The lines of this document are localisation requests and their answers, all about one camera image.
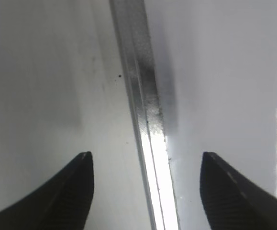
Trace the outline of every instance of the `white panel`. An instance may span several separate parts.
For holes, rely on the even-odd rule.
[[[0,0],[0,210],[77,153],[94,156],[87,229],[148,230],[106,0]]]
[[[277,0],[146,1],[181,229],[214,151],[277,196]]]

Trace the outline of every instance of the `white wall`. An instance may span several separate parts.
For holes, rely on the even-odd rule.
[[[214,151],[277,195],[277,0],[146,1],[182,230]]]
[[[94,155],[89,230],[150,221],[106,0],[0,0],[0,210]]]

